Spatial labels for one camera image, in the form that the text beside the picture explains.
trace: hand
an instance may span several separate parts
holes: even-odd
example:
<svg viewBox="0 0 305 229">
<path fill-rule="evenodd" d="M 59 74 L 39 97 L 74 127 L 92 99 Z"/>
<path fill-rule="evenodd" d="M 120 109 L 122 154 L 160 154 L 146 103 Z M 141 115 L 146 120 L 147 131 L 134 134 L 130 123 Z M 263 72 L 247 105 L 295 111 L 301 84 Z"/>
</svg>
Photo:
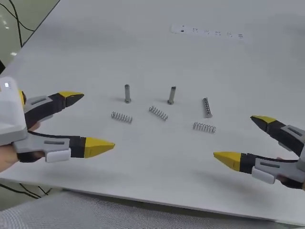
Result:
<svg viewBox="0 0 305 229">
<path fill-rule="evenodd" d="M 30 130 L 34 131 L 40 126 L 39 123 L 35 124 Z M 41 152 L 35 153 L 38 158 L 44 156 Z M 0 146 L 0 172 L 8 169 L 18 162 L 17 152 L 12 145 Z"/>
</svg>

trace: gray mesh fabric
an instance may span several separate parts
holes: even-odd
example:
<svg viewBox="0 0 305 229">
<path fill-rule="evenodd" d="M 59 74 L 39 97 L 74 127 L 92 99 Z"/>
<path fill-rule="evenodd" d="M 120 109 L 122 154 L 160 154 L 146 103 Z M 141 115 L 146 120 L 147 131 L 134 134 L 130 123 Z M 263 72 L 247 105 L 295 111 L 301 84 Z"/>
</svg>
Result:
<svg viewBox="0 0 305 229">
<path fill-rule="evenodd" d="M 124 201 L 126 200 L 60 192 L 0 212 L 0 229 L 286 228 L 280 224 L 262 220 L 200 217 L 173 213 L 174 210 L 169 213 L 158 210 L 163 208 L 160 205 L 148 207 L 149 204 Z"/>
</svg>

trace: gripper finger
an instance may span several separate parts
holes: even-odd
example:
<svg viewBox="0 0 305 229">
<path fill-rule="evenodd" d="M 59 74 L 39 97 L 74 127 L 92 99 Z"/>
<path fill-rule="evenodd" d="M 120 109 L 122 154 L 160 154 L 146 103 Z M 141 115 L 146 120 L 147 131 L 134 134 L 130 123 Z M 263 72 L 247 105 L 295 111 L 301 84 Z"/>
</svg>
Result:
<svg viewBox="0 0 305 229">
<path fill-rule="evenodd" d="M 77 92 L 59 92 L 50 96 L 38 96 L 26 100 L 24 116 L 27 128 L 32 128 L 37 122 L 51 118 L 79 101 L 84 94 Z"/>
<path fill-rule="evenodd" d="M 20 162 L 35 162 L 33 152 L 43 152 L 46 162 L 69 160 L 70 157 L 89 158 L 113 149 L 115 144 L 105 140 L 80 137 L 45 135 L 29 131 L 27 138 L 13 143 Z"/>
</svg>

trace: black cable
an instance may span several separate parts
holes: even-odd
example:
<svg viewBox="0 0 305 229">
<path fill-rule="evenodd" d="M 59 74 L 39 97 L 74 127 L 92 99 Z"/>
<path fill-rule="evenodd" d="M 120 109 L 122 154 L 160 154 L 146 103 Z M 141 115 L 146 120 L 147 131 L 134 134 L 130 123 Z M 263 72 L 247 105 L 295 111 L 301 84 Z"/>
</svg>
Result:
<svg viewBox="0 0 305 229">
<path fill-rule="evenodd" d="M 12 12 L 10 12 L 10 10 L 9 10 L 5 5 L 3 5 L 2 3 L 0 3 L 0 6 L 3 6 L 3 7 L 7 10 L 7 12 L 10 13 L 10 14 L 17 20 L 16 16 L 15 16 Z M 35 30 L 31 30 L 31 29 L 27 28 L 25 25 L 23 25 L 23 24 L 21 23 L 21 21 L 19 21 L 19 23 L 20 23 L 20 25 L 21 25 L 23 28 L 25 28 L 26 30 L 31 31 L 31 32 L 34 32 L 34 31 L 35 31 Z"/>
<path fill-rule="evenodd" d="M 49 192 L 51 191 L 51 188 L 47 192 L 45 192 L 40 186 L 38 186 L 38 188 L 47 196 L 49 195 Z"/>
<path fill-rule="evenodd" d="M 17 11 L 16 11 L 15 5 L 14 5 L 14 3 L 12 2 L 12 0 L 9 0 L 9 2 L 10 2 L 11 6 L 13 7 L 14 12 L 15 12 L 15 16 L 16 16 L 16 20 L 17 20 L 17 27 L 18 27 L 18 34 L 19 34 L 20 46 L 23 47 L 22 37 L 21 37 L 21 30 L 20 30 L 20 21 L 19 21 L 18 13 L 17 13 Z"/>
<path fill-rule="evenodd" d="M 27 193 L 27 192 L 18 191 L 18 190 L 15 190 L 15 189 L 10 188 L 10 187 L 8 187 L 8 186 L 5 186 L 5 185 L 3 185 L 3 184 L 0 184 L 0 187 L 5 188 L 5 189 L 7 189 L 7 190 L 9 190 L 9 191 L 12 191 L 12 192 L 15 192 L 15 193 L 24 194 L 24 195 L 27 195 L 27 196 L 32 197 L 32 198 L 34 198 L 34 199 L 38 199 L 38 197 L 32 196 L 31 194 L 29 194 L 29 193 Z"/>
<path fill-rule="evenodd" d="M 33 193 L 31 191 L 29 191 L 23 184 L 19 183 L 21 187 L 23 187 L 24 190 L 26 190 L 28 193 L 38 197 L 38 198 L 41 198 L 41 196 L 37 195 L 36 193 Z"/>
<path fill-rule="evenodd" d="M 46 192 L 46 195 L 48 196 L 49 193 L 51 192 L 52 188 L 50 188 L 47 192 Z"/>
</svg>

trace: floor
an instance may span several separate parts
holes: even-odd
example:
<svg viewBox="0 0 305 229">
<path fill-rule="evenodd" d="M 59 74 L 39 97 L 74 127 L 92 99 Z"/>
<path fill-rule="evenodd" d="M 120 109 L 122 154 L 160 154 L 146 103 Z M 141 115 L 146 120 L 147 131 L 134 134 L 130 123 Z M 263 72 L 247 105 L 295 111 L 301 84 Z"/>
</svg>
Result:
<svg viewBox="0 0 305 229">
<path fill-rule="evenodd" d="M 20 22 L 27 28 L 35 30 L 46 15 L 52 10 L 59 0 L 12 0 L 19 16 Z M 13 8 L 8 0 L 0 0 L 0 4 L 6 6 L 12 13 Z M 21 37 L 25 42 L 31 31 L 21 26 Z M 0 60 L 4 65 L 8 65 L 20 50 L 20 41 L 18 36 L 18 27 L 15 18 L 0 5 Z M 4 182 L 0 180 L 0 184 L 9 186 L 13 189 L 24 191 L 20 184 L 13 182 Z M 40 196 L 43 192 L 35 186 L 25 185 L 25 187 Z M 24 194 L 17 194 L 0 187 L 0 211 L 21 204 L 26 201 L 33 200 Z"/>
</svg>

